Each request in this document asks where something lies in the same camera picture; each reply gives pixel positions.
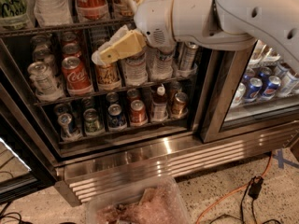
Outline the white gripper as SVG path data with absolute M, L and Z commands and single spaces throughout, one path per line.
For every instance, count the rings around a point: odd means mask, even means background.
M 93 53 L 93 63 L 110 64 L 136 55 L 146 47 L 145 37 L 154 48 L 175 45 L 171 22 L 173 0 L 121 0 L 121 2 L 135 15 L 134 21 L 138 30 L 130 30 L 123 25 L 109 41 Z

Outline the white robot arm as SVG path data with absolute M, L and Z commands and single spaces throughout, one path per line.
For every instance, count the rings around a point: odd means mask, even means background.
M 121 28 L 97 51 L 113 63 L 145 46 L 165 48 L 193 42 L 208 49 L 237 51 L 262 40 L 299 72 L 299 0 L 122 0 L 136 28 Z

